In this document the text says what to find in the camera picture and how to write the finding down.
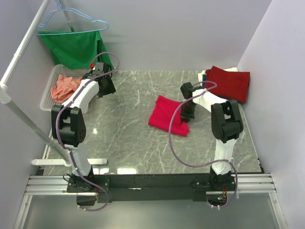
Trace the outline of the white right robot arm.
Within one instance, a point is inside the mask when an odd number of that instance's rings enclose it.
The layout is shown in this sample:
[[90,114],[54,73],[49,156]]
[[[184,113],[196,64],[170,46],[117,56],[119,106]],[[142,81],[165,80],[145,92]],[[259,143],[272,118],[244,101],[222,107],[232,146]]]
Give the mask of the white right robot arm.
[[211,113],[211,129],[216,139],[214,159],[217,162],[211,165],[209,185],[214,190],[220,190],[232,180],[229,162],[233,157],[234,145],[244,129],[239,104],[236,100],[220,98],[202,87],[194,87],[190,82],[184,83],[180,90],[187,100],[180,112],[182,122],[194,119],[197,105]]

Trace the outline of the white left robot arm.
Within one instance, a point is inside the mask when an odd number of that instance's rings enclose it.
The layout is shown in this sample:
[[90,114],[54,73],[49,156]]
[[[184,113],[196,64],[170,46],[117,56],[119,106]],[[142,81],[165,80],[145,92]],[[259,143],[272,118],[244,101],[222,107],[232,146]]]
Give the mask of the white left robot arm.
[[83,114],[88,111],[93,97],[103,97],[116,92],[112,82],[114,68],[105,62],[91,63],[91,70],[77,80],[77,88],[60,105],[51,109],[52,136],[67,152],[72,174],[81,177],[78,186],[85,192],[95,187],[95,179],[83,142],[86,124]]

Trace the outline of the pink-red t-shirt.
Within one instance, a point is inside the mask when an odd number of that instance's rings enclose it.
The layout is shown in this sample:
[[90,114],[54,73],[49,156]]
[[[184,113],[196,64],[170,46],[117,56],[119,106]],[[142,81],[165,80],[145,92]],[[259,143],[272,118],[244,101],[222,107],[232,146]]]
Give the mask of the pink-red t-shirt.
[[[171,118],[180,102],[159,95],[154,110],[148,120],[148,125],[168,132]],[[171,134],[187,137],[189,133],[188,124],[180,119],[181,108],[174,117]]]

